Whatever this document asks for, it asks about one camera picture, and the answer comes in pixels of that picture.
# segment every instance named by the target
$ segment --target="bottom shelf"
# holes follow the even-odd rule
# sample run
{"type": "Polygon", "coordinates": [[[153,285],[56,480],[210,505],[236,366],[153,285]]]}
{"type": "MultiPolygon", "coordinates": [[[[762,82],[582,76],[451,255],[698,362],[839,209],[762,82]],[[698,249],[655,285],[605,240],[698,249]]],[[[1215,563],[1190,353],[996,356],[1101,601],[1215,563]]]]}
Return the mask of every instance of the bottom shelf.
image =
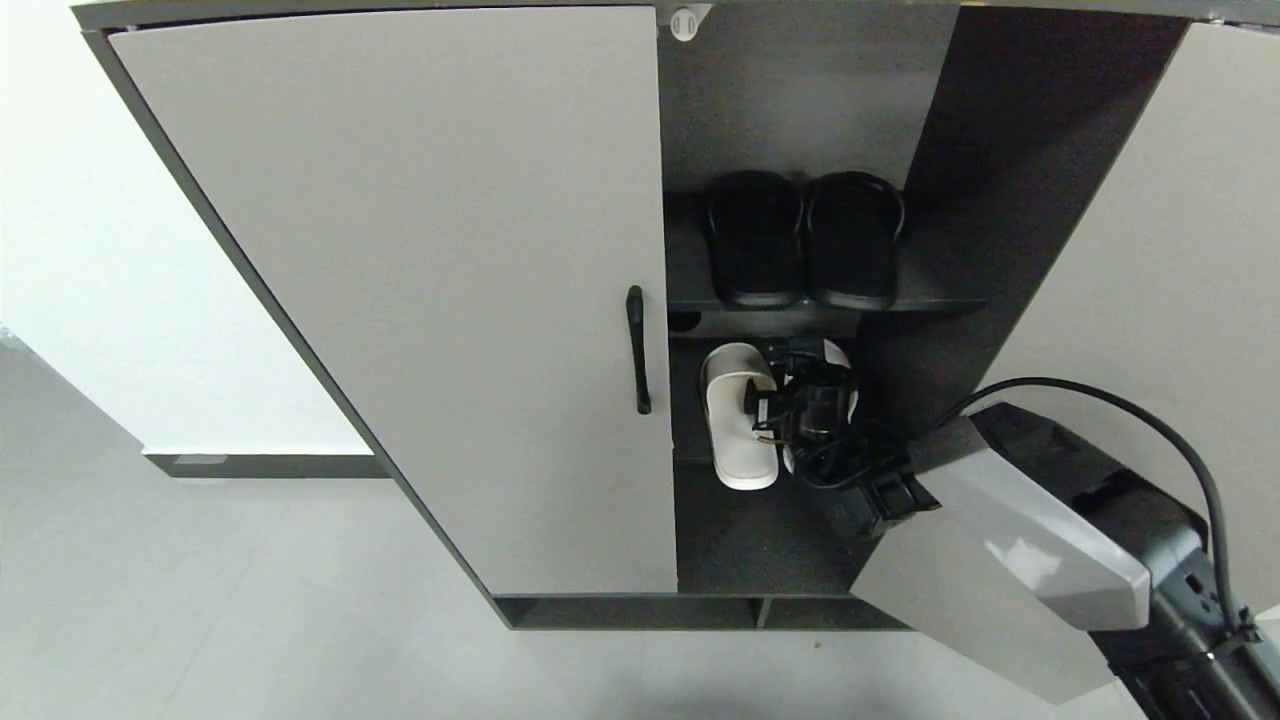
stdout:
{"type": "Polygon", "coordinates": [[[499,597],[517,630],[750,630],[746,600],[707,597],[499,597]]]}
{"type": "Polygon", "coordinates": [[[856,598],[498,597],[517,630],[910,630],[856,598]]]}

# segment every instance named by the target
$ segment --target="cabinet shelf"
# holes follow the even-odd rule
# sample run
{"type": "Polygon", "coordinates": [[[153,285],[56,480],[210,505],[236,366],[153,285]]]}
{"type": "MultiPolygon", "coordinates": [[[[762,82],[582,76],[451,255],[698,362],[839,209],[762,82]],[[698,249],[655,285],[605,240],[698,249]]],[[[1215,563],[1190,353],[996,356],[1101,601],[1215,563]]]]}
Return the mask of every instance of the cabinet shelf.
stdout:
{"type": "Polygon", "coordinates": [[[739,492],[710,466],[677,466],[675,489],[681,594],[844,598],[876,550],[841,547],[790,478],[739,492]]]}
{"type": "MultiPolygon", "coordinates": [[[[778,310],[740,307],[723,302],[712,284],[710,260],[701,229],[696,193],[663,196],[667,238],[667,310],[672,313],[735,313],[787,315],[823,313],[829,316],[858,315],[859,310],[832,309],[805,299],[778,310]]],[[[986,299],[951,254],[946,233],[927,219],[914,229],[899,255],[899,293],[884,313],[969,313],[986,299]]]]}

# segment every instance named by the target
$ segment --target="white cabinet door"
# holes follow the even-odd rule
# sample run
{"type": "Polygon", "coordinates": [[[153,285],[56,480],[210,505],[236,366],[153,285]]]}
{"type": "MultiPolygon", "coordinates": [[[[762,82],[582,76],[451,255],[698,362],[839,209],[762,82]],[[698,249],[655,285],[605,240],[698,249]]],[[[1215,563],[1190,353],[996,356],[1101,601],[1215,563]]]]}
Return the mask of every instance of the white cabinet door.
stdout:
{"type": "Polygon", "coordinates": [[[495,594],[676,589],[654,27],[652,8],[419,10],[110,38],[495,594]]]}

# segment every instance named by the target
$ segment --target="white wall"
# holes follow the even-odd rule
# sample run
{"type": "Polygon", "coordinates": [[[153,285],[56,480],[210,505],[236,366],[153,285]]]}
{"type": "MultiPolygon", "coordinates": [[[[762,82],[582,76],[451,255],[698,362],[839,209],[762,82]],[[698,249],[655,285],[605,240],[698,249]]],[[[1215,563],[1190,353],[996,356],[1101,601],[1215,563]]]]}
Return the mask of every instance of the white wall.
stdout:
{"type": "Polygon", "coordinates": [[[367,454],[65,1],[3,5],[4,323],[152,452],[367,454]]]}

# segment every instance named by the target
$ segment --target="baseboard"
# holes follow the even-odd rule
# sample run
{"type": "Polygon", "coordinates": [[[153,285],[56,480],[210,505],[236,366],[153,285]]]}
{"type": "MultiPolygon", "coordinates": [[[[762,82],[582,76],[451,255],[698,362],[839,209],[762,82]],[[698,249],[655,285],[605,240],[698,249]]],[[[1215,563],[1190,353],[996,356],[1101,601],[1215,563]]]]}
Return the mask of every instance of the baseboard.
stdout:
{"type": "Polygon", "coordinates": [[[372,455],[152,455],[170,478],[390,478],[372,455]]]}

